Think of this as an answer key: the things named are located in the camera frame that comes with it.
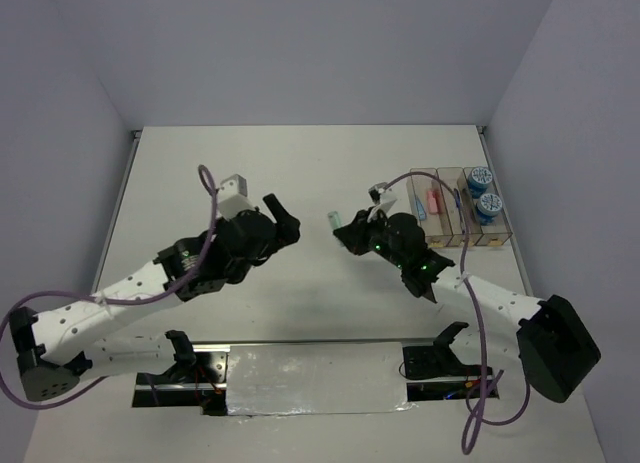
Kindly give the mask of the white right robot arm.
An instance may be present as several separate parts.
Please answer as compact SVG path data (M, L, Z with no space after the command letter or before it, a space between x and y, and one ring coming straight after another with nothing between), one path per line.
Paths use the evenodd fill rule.
M430 249L410 213L360 210L334 237L353 255L373 252L399 269L410 294L435 306L433 322L466 323L486 337L487 364L519 361L526 381L543 397L565 402L601 359L601 352L571 303L515 293L461 271Z

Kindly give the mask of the blue slime jar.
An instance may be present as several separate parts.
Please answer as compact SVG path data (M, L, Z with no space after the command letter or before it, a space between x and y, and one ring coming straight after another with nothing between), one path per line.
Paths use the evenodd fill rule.
M476 166L467 174L467 187L473 199L478 199L493 183L493 173L486 166Z
M495 193L485 192L475 203L476 216L481 226L492 224L502 210L503 201Z

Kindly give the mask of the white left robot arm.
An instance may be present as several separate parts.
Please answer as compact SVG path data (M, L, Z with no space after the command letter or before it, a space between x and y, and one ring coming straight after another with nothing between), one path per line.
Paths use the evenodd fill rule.
M120 338L118 331L160 311L241 283L253 267L300 238L300 222L275 195L270 210L234 198L213 230L182 238L150 262L104 290L60 308L36 312L21 306L8 322L20 381L29 406L50 408L78 384L125 373L189 379L199 365L181 330Z

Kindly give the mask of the pink correction tape case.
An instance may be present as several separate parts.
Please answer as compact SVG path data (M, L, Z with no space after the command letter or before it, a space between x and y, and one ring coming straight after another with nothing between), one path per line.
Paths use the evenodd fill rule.
M426 206L430 215L438 215L440 213L438 194L433 189L426 191Z

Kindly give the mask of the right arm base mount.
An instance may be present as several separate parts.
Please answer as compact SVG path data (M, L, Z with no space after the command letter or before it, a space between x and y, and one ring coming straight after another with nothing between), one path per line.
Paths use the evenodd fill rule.
M398 372L411 403L464 399L479 382L481 366L462 363L448 346L404 346L402 353Z

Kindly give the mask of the blue correction tape case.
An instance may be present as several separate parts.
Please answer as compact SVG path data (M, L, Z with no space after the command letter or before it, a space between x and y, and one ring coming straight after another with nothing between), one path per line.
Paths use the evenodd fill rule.
M415 213L416 213L417 219L420 222L425 221L427 219L427 213L418 196L414 196L414 207L415 207Z

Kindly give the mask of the blue gel pen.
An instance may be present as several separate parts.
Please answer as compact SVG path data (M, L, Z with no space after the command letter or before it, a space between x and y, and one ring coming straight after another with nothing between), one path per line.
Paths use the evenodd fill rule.
M467 232L467 224L466 224L466 219L465 219L465 213L464 213L464 207L463 207L463 203L462 203L462 199L461 199L461 194L460 191L455 188L453 190L453 198L454 198L454 203L458 212L458 217L459 217L459 224L460 224L460 233L462 235L465 235Z

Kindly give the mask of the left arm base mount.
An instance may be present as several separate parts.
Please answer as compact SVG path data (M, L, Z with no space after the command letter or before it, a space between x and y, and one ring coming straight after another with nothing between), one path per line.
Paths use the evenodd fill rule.
M131 407L188 408L206 416L226 416L230 346L202 343L194 350L196 365L182 376L138 373Z

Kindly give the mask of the green correction tape case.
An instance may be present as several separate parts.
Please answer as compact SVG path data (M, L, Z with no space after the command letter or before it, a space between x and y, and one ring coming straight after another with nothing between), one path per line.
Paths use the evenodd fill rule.
M331 211L327 214L327 218L332 231L335 231L343 226L340 214L337 211Z

